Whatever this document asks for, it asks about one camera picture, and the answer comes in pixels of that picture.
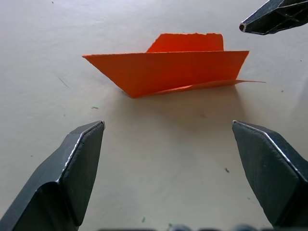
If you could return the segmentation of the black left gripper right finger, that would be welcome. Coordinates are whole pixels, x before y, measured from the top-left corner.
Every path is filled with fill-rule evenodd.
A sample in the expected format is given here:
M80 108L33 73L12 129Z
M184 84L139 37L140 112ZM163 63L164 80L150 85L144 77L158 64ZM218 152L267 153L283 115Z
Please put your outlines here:
M307 227L308 162L278 132L234 120L245 176L273 227Z

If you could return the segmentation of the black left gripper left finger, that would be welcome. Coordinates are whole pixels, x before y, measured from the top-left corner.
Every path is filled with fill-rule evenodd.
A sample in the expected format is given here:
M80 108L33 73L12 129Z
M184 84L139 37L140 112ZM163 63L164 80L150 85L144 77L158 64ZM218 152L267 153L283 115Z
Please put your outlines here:
M71 131L30 176L0 220L2 231L77 231L95 183L105 123Z

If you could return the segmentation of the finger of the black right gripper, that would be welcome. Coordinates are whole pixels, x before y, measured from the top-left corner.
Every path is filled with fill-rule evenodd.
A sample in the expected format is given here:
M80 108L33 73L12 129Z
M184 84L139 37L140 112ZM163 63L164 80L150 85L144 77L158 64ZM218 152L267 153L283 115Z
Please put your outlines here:
M306 0L269 0L243 20L239 29L244 33L268 35L307 23Z

